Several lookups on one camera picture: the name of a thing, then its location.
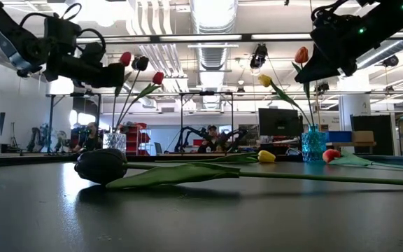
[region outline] clear glass vase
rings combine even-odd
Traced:
[[[318,131],[318,125],[309,125],[309,131],[302,134],[303,160],[305,162],[322,161],[325,151],[326,133]]]
[[[127,136],[123,133],[105,133],[102,148],[115,148],[125,153],[127,149]]]

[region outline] black tulip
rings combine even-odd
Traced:
[[[82,179],[106,185],[122,178],[127,172],[124,153],[118,149],[107,148],[83,153],[78,157],[74,170]]]
[[[137,56],[134,58],[132,67],[134,70],[145,71],[148,66],[148,58],[145,56]]]

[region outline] cardboard box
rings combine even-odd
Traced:
[[[354,131],[353,143],[373,143],[374,133],[372,131]]]

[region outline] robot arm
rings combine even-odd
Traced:
[[[45,36],[36,38],[31,32],[22,27],[24,21],[32,16],[40,15],[45,18]],[[82,87],[86,83],[94,88],[122,87],[124,83],[125,67],[121,63],[109,64],[103,67],[100,63],[105,53],[103,36],[94,29],[82,30],[80,26],[64,19],[58,14],[47,16],[41,13],[30,13],[24,17],[21,24],[17,24],[4,11],[0,3],[0,47],[21,77],[28,77],[42,69],[48,81],[55,81],[58,76],[73,80],[74,85]],[[83,32],[93,32],[101,40],[99,43],[90,43],[85,49],[77,46],[76,39]],[[76,48],[83,51],[80,58],[74,57]]]
[[[186,134],[186,138],[185,138],[183,145],[181,145],[181,142],[183,140],[183,133],[185,130],[189,130],[189,132]],[[178,138],[178,143],[175,145],[175,148],[174,148],[175,152],[184,151],[184,147],[186,147],[188,145],[188,139],[189,139],[189,136],[191,135],[191,133],[195,133],[196,135],[202,137],[203,139],[205,139],[207,141],[212,140],[212,137],[209,136],[209,134],[206,132],[205,128],[202,128],[201,130],[196,130],[192,127],[184,127],[180,131],[180,137]]]
[[[228,134],[222,133],[220,135],[220,139],[219,139],[219,145],[222,146],[226,152],[231,153],[233,151],[235,151],[237,149],[237,147],[239,146],[239,142],[240,140],[242,140],[242,138],[247,135],[248,130],[246,129],[236,129],[234,131],[231,131]],[[234,139],[234,142],[228,146],[226,148],[225,144],[227,143],[228,139],[231,138],[232,136],[237,135],[237,137]]]
[[[338,76],[337,69],[351,76],[357,71],[359,56],[403,29],[403,0],[357,0],[361,6],[375,1],[380,4],[362,17],[334,14],[346,1],[338,0],[312,12],[316,27],[311,32],[313,56],[295,77],[297,82]]]
[[[37,72],[48,59],[50,47],[46,39],[38,39],[15,21],[0,3],[0,47],[20,71]]]

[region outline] blue glass vase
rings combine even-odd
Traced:
[[[302,158],[305,162],[323,161],[326,151],[326,133],[318,130],[318,125],[310,126],[302,134]]]

